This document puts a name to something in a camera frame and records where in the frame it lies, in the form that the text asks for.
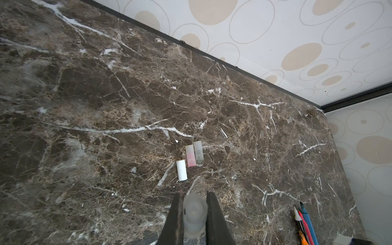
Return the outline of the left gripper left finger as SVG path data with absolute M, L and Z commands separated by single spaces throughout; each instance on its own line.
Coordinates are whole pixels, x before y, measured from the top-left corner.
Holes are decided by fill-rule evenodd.
M 156 245 L 183 245 L 183 200 L 183 191 L 175 194 Z

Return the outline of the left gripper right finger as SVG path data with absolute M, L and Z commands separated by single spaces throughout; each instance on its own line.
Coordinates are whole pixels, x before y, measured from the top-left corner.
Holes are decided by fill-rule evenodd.
M 207 192 L 207 221 L 206 221 L 206 244 L 207 245 L 235 245 L 227 222 L 214 192 Z

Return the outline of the clear grey pen cap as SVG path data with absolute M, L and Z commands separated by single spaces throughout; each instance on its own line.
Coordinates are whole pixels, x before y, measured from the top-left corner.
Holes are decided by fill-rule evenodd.
M 184 233 L 189 239 L 198 238 L 205 229 L 207 221 L 207 202 L 202 196 L 188 194 L 183 202 Z

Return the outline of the white pen cap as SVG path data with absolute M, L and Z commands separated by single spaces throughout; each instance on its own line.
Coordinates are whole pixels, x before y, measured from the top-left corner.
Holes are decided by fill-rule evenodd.
M 176 162 L 177 166 L 177 174 L 178 174 L 178 181 L 185 181 L 188 179 L 187 177 L 187 170 L 186 170 L 186 162 L 185 160 L 179 160 Z

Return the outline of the clear pink pen cap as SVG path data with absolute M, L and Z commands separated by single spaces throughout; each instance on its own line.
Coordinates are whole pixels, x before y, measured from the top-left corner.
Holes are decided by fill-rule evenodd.
M 188 145 L 186 148 L 187 166 L 193 167 L 197 165 L 194 145 Z

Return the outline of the clear blue pen cap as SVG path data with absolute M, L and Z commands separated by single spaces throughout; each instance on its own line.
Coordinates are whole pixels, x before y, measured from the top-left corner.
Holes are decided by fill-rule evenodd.
M 196 163 L 201 163 L 204 161 L 203 146 L 201 141 L 194 142 L 195 158 Z

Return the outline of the orange marker pen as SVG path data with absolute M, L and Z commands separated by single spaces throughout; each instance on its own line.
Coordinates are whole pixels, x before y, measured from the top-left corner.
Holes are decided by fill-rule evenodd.
M 301 245 L 309 245 L 302 231 L 299 231 Z

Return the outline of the pink marker pen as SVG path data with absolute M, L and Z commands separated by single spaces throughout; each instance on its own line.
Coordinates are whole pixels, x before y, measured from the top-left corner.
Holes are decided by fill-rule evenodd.
M 302 224 L 303 224 L 303 226 L 304 226 L 304 230 L 305 230 L 305 233 L 306 233 L 306 237 L 307 237 L 308 243 L 309 243 L 310 245 L 314 245 L 314 242 L 313 242 L 313 239 L 312 239 L 312 236 L 311 236 L 311 233 L 310 233 L 308 224 L 306 223 L 306 221 L 305 221 L 305 219 L 304 219 L 304 216 L 303 216 L 303 214 L 301 213 L 301 211 L 298 211 L 298 213 L 299 213 L 299 216 L 300 216 L 301 219 L 302 219 Z

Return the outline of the blue marker pen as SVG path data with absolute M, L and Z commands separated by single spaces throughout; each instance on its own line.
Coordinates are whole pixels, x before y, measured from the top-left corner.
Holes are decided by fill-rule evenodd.
M 308 212 L 307 212 L 303 202 L 300 202 L 300 207 L 301 207 L 301 213 L 303 215 L 303 218 L 304 218 L 305 222 L 307 223 L 307 227 L 308 227 L 308 230 L 309 230 L 308 237 L 309 237 L 309 239 L 311 241 L 311 244 L 312 245 L 319 245 L 317 237 L 316 237 L 316 234 L 315 234 L 315 230 L 313 228 L 313 225 L 312 225 L 312 222 L 311 222 L 311 219 L 310 219 L 310 216 L 309 216 L 309 214 L 308 214 Z

